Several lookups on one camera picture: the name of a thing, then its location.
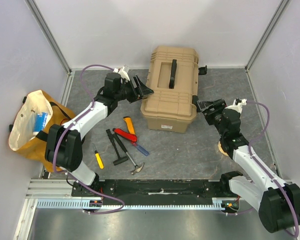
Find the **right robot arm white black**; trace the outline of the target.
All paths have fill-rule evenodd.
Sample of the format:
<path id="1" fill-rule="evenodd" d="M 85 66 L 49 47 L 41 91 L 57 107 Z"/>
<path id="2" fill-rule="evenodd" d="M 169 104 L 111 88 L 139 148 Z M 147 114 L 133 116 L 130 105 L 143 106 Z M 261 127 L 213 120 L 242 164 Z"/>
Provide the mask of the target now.
<path id="1" fill-rule="evenodd" d="M 243 198 L 257 211 L 268 232 L 288 232 L 294 228 L 294 232 L 288 234 L 297 238 L 300 233 L 300 187 L 287 183 L 261 160 L 252 146 L 259 137 L 248 141 L 241 133 L 243 107 L 252 103 L 244 98 L 235 99 L 231 105 L 227 105 L 224 99 L 195 102 L 197 111 L 216 128 L 220 149 L 251 178 L 247 180 L 239 172 L 225 173 L 219 191 L 225 197 L 236 194 Z"/>

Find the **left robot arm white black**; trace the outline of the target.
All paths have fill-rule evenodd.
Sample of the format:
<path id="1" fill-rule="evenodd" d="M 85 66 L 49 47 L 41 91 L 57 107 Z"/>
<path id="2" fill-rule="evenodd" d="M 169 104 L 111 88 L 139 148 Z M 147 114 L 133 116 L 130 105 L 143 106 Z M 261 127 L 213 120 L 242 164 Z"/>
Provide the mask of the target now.
<path id="1" fill-rule="evenodd" d="M 83 162 L 83 138 L 117 108 L 118 102 L 127 100 L 134 103 L 153 93 L 137 75 L 131 81 L 120 73 L 107 74 L 104 86 L 85 110 L 70 121 L 62 125 L 53 124 L 49 128 L 45 159 L 52 163 L 54 171 L 59 167 L 82 183 L 82 190 L 88 196 L 96 196 L 100 192 L 100 184 L 96 181 L 97 174 Z"/>

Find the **tan plastic toolbox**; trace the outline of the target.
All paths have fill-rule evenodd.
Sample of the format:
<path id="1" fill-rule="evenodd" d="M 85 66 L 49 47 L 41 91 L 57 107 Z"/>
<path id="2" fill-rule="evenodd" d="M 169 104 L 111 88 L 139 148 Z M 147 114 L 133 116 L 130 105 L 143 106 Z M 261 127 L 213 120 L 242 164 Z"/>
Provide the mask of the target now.
<path id="1" fill-rule="evenodd" d="M 154 91 L 140 107 L 150 130 L 185 133 L 197 116 L 199 55 L 189 47 L 158 46 L 146 86 Z"/>

